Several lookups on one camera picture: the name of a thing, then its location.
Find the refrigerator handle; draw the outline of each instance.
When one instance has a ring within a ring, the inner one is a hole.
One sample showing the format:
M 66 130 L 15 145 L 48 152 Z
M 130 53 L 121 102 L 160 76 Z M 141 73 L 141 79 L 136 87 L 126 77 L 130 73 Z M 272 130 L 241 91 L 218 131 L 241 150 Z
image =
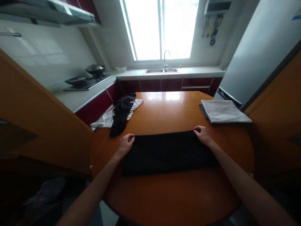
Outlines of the refrigerator handle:
M 225 100 L 231 100 L 233 101 L 233 103 L 237 106 L 240 107 L 242 106 L 242 103 L 239 102 L 237 99 L 235 99 L 233 96 L 231 96 L 229 93 L 227 93 L 223 88 L 219 87 L 217 89 L 217 92 L 219 93 L 219 95 L 222 96 L 222 98 L 224 98 Z

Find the white towel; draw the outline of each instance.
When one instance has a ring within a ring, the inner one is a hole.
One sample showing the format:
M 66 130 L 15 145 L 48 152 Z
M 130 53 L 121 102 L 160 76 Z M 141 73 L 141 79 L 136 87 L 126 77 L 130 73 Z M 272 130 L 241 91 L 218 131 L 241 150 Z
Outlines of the white towel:
M 231 100 L 201 100 L 211 123 L 252 122 Z
M 134 110 L 136 110 L 141 104 L 143 103 L 143 100 L 135 99 L 133 106 L 131 110 L 129 111 L 129 115 L 126 118 L 127 121 L 131 118 Z M 104 113 L 103 116 L 97 121 L 90 124 L 91 128 L 111 128 L 113 125 L 113 116 L 114 116 L 113 109 Z

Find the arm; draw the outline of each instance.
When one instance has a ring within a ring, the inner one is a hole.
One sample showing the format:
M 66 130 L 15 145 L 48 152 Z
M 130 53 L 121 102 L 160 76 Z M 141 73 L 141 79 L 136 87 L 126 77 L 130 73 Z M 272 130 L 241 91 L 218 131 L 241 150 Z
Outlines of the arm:
M 197 126 L 194 133 L 214 153 L 238 196 L 260 225 L 298 225 L 264 188 L 219 147 L 206 127 Z
M 116 153 L 103 170 L 95 177 L 91 184 L 80 194 L 75 202 L 67 209 L 57 225 L 88 225 L 99 205 L 107 185 L 119 161 L 131 149 L 135 137 L 133 134 L 125 135 L 119 143 Z

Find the black towel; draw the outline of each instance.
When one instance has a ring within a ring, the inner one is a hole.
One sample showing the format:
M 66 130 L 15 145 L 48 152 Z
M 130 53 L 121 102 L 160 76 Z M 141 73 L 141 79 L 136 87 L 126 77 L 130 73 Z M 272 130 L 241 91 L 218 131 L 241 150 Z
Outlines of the black towel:
M 122 176 L 149 175 L 218 166 L 214 154 L 194 132 L 135 136 Z
M 127 94 L 121 99 L 114 102 L 115 108 L 113 109 L 113 124 L 111 127 L 110 137 L 115 137 L 121 134 L 126 126 L 126 118 L 129 115 L 129 112 L 134 104 L 136 99 L 136 94 Z

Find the table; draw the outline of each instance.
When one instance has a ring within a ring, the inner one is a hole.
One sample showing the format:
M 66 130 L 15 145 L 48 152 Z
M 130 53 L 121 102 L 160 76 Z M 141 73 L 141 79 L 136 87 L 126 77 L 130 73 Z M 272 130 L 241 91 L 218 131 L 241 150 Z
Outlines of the table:
M 95 130 L 89 161 L 95 177 L 128 133 L 147 135 L 192 130 L 206 126 L 221 148 L 245 171 L 254 170 L 254 150 L 243 125 L 210 125 L 201 100 L 213 98 L 199 91 L 137 93 L 144 103 L 134 111 L 125 130 L 109 137 L 110 128 Z M 221 167 L 176 173 L 121 177 L 118 165 L 104 194 L 104 201 L 118 215 L 145 225 L 208 225 L 234 213 L 240 200 Z

